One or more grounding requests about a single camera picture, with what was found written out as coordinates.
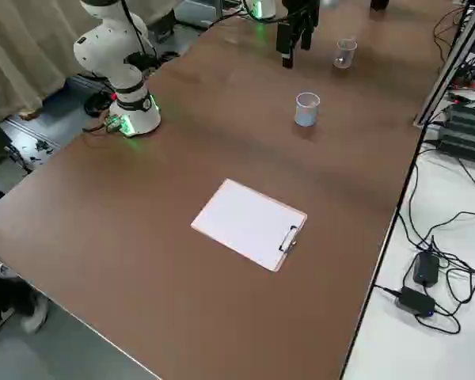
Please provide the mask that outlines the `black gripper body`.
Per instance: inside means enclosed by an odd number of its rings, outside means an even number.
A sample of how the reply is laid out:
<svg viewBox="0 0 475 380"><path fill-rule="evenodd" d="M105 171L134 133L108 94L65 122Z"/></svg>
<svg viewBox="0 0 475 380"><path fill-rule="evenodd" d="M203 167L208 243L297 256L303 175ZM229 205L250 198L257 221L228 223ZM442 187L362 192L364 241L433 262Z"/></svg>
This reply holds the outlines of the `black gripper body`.
<svg viewBox="0 0 475 380"><path fill-rule="evenodd" d="M285 21L294 21L303 17L310 17L317 24L320 8L319 0L282 0L283 7L287 10Z"/></svg>

